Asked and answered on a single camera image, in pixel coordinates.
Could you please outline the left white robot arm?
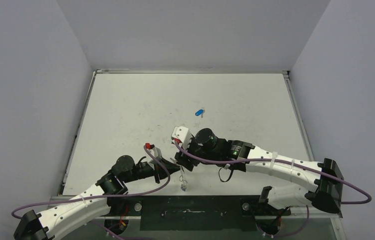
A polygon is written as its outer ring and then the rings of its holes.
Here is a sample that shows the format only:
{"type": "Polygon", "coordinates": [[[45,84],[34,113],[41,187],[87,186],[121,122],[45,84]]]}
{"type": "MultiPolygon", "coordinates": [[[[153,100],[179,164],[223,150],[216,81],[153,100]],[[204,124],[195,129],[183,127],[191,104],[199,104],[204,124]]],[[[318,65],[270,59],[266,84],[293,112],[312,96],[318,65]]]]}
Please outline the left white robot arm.
{"type": "Polygon", "coordinates": [[[128,193],[126,183],[149,177],[154,177],[158,183],[179,170],[178,165],[165,159],[135,163],[131,156],[122,155],[104,176],[79,195],[41,212],[26,212],[13,237],[16,240],[61,240],[97,217],[121,214],[125,202],[120,197],[128,193]]]}

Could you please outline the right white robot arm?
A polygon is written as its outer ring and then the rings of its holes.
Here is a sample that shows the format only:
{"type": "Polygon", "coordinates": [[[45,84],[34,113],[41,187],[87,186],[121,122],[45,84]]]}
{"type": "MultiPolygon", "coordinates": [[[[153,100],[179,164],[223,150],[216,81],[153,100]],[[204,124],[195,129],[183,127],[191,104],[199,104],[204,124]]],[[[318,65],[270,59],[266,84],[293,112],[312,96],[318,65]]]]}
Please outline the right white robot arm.
{"type": "Polygon", "coordinates": [[[290,182],[289,186],[263,187],[258,200],[263,214],[308,205],[330,214],[341,211],[344,177],[335,160],[287,157],[249,142],[219,138],[210,128],[193,135],[187,127],[176,126],[171,140],[178,149],[176,163],[189,171],[199,164],[216,165],[231,173],[259,173],[290,182]]]}

